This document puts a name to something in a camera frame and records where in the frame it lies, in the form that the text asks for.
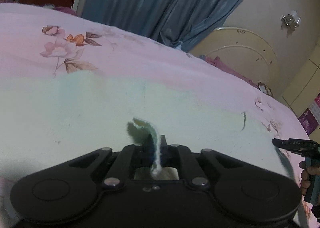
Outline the person right hand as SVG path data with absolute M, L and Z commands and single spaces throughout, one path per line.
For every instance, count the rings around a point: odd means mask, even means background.
M 310 187 L 310 181 L 309 181 L 309 176 L 310 174 L 310 169 L 309 167 L 306 166 L 305 161 L 301 161 L 299 163 L 299 167 L 303 170 L 300 177 L 300 191 L 302 195 L 306 195 L 307 189 Z

